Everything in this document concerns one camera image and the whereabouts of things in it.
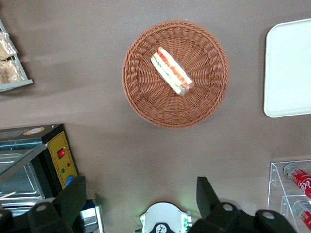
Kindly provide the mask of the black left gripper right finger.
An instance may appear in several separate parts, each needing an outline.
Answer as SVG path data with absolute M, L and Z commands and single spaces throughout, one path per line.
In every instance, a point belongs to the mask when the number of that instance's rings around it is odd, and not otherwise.
M 201 215 L 190 233 L 295 233 L 280 213 L 261 209 L 254 216 L 236 205 L 221 202 L 206 177 L 197 178 L 196 202 Z

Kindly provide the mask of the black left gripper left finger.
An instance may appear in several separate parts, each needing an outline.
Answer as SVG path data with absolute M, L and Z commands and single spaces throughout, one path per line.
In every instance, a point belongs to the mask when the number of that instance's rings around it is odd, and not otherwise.
M 87 201 L 86 179 L 73 178 L 52 202 L 40 202 L 22 215 L 1 210 L 2 233 L 71 233 L 72 225 Z

